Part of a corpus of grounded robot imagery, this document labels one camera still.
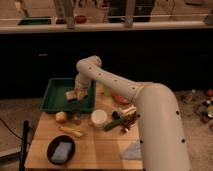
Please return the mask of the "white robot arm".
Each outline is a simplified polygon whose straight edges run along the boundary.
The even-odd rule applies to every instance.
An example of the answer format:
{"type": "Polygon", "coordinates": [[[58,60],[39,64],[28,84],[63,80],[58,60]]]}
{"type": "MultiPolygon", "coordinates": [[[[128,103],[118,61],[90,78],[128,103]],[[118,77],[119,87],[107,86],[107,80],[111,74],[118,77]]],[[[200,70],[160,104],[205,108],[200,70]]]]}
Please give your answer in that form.
{"type": "Polygon", "coordinates": [[[87,90],[92,80],[102,83],[136,107],[145,171],[191,171],[181,112],[174,93],[165,85],[135,82],[101,68],[98,56],[77,62],[77,91],[87,90]]]}

